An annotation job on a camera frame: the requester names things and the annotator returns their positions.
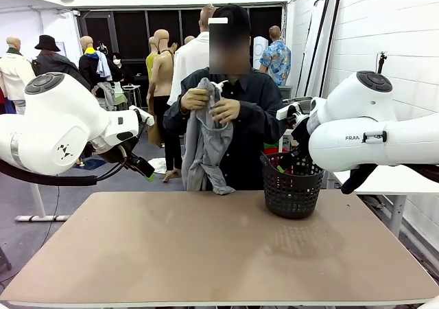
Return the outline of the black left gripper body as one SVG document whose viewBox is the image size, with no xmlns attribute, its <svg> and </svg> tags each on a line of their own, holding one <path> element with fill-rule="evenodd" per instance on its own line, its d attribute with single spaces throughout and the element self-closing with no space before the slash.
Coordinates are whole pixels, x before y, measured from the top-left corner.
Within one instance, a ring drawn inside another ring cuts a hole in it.
<svg viewBox="0 0 439 309">
<path fill-rule="evenodd" d="M 126 140 L 102 153 L 102 159 L 106 163 L 123 163 L 127 159 L 124 168 L 136 171 L 134 163 L 136 155 L 132 152 L 136 146 L 136 140 Z"/>
</svg>

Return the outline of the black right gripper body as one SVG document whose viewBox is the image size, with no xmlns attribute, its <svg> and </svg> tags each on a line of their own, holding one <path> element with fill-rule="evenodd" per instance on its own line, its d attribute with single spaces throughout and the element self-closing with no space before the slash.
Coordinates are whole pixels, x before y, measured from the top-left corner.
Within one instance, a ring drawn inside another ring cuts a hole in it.
<svg viewBox="0 0 439 309">
<path fill-rule="evenodd" d="M 306 157 L 309 154 L 309 138 L 310 134 L 307 130 L 307 122 L 309 118 L 305 117 L 297 122 L 292 130 L 292 138 L 298 145 L 292 149 L 294 157 Z"/>
</svg>

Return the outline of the person's left hand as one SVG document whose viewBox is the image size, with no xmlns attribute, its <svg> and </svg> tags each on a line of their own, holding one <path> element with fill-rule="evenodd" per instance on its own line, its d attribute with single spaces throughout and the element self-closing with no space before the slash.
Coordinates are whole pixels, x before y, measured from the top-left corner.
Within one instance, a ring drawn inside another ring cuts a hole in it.
<svg viewBox="0 0 439 309">
<path fill-rule="evenodd" d="M 239 116 L 241 104 L 234 99 L 221 99 L 217 101 L 210 110 L 214 122 L 221 125 L 227 124 Z"/>
</svg>

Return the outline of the person's right hand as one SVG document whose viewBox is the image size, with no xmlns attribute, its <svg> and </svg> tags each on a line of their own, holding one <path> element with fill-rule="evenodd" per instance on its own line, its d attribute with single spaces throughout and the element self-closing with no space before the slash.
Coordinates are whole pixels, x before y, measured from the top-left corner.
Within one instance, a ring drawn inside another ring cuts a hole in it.
<svg viewBox="0 0 439 309">
<path fill-rule="evenodd" d="M 183 113 L 192 110 L 199 110 L 206 107 L 210 100 L 210 93 L 207 89 L 189 89 L 180 99 L 180 109 Z"/>
</svg>

